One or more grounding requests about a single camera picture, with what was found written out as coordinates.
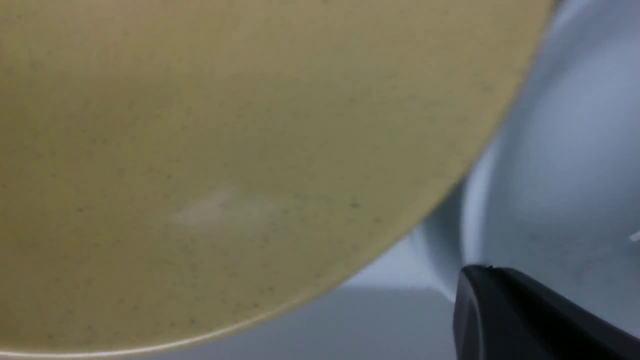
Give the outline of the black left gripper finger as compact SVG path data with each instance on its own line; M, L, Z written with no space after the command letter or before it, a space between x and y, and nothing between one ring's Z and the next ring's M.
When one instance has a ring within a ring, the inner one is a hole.
M458 360L637 360L639 339L514 268L466 265L452 321Z

